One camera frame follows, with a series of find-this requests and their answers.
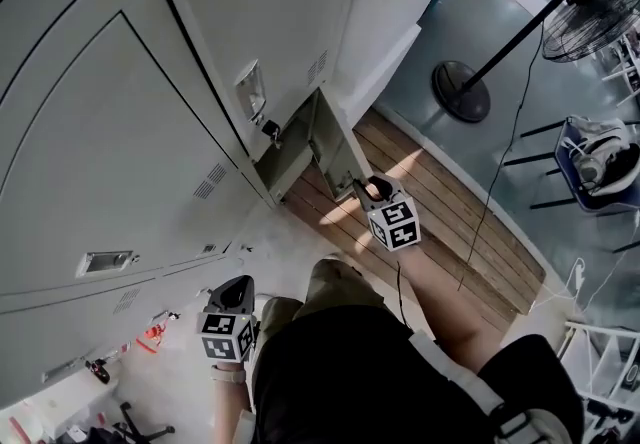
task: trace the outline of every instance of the white cube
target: white cube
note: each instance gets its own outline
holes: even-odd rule
[[[367,213],[371,232],[388,250],[420,241],[420,223],[411,197]]]
[[[201,312],[196,333],[207,357],[221,362],[242,362],[254,341],[255,318],[246,314]]]

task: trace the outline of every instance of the black cable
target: black cable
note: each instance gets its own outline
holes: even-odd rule
[[[527,84],[524,86],[524,92],[522,93],[522,99],[520,101],[520,105],[518,106],[518,111],[516,112],[516,118],[513,120],[513,128],[511,130],[511,140],[509,140],[509,145],[507,146],[504,153],[502,154],[502,158],[500,158],[500,163],[498,163],[498,168],[496,169],[496,175],[493,176],[493,181],[491,181],[491,185],[489,186],[489,192],[487,193],[487,200],[485,201],[484,208],[482,210],[482,217],[480,218],[480,223],[478,224],[478,227],[475,230],[475,233],[473,235],[473,241],[471,242],[471,250],[469,250],[469,257],[467,257],[467,261],[466,261],[467,264],[469,264],[469,261],[471,261],[471,256],[473,255],[473,248],[475,247],[476,240],[478,239],[478,233],[480,232],[480,227],[482,226],[482,223],[484,222],[484,218],[487,215],[487,209],[489,207],[489,200],[491,200],[491,192],[493,191],[493,186],[496,184],[496,181],[498,180],[498,176],[500,175],[500,169],[502,168],[502,163],[504,163],[504,159],[506,158],[507,153],[511,149],[511,146],[513,145],[513,142],[515,140],[516,128],[518,127],[518,118],[520,117],[520,110],[522,110],[522,107],[524,106],[524,101],[525,101],[525,98],[527,97],[527,91],[529,90],[529,83],[531,82],[531,68],[533,67],[533,63],[536,61],[536,58],[538,57],[538,53],[540,52],[540,48],[542,47],[543,38],[544,38],[544,22],[542,23],[542,26],[540,28],[540,42],[538,42],[538,47],[536,48],[536,52],[533,54],[533,58],[531,59],[531,63],[529,64],[529,71],[527,73]],[[458,291],[460,291],[463,281],[464,281],[464,274],[462,275],[462,279],[460,279],[460,284],[458,285]]]
[[[402,321],[404,322],[405,327],[413,331],[413,329],[407,323],[407,318],[404,317],[404,309],[402,308],[402,292],[400,291],[400,270],[400,261],[398,261],[398,300],[400,301],[400,315],[402,316]]]

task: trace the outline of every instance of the backpack strap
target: backpack strap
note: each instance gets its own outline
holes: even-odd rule
[[[438,373],[457,384],[471,397],[493,423],[499,441],[509,444],[556,442],[549,438],[547,432],[540,431],[539,425],[531,424],[527,412],[511,410],[484,380],[451,360],[424,331],[413,334],[409,342]]]

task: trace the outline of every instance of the bracelet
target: bracelet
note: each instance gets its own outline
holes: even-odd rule
[[[211,380],[242,385],[247,381],[247,372],[244,369],[241,371],[223,371],[216,366],[211,366]]]

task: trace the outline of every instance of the concrete floor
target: concrete floor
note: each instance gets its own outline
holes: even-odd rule
[[[431,91],[431,71],[438,62],[454,59],[479,68],[530,18],[514,0],[441,0],[423,16],[419,23],[422,33],[377,102],[419,129],[485,190],[508,145],[540,32],[532,33],[485,77],[492,109],[480,124],[458,122],[440,109]],[[572,113],[637,119],[635,102],[615,108],[616,102],[628,95],[623,82],[603,83],[602,75],[601,63],[593,58],[556,64],[540,55],[532,69],[518,131],[550,124]],[[549,131],[518,140],[507,159],[551,151],[556,139],[557,131]],[[545,160],[505,168],[492,196],[561,278],[567,278],[576,257],[584,258],[586,280],[578,298],[584,307],[619,258],[610,251],[630,241],[634,219],[631,214],[594,218],[577,205],[531,211],[532,203],[570,196],[561,176],[544,177],[544,172],[554,167],[553,160]],[[589,305],[587,317],[596,324],[640,328],[639,258],[640,249],[629,252]]]

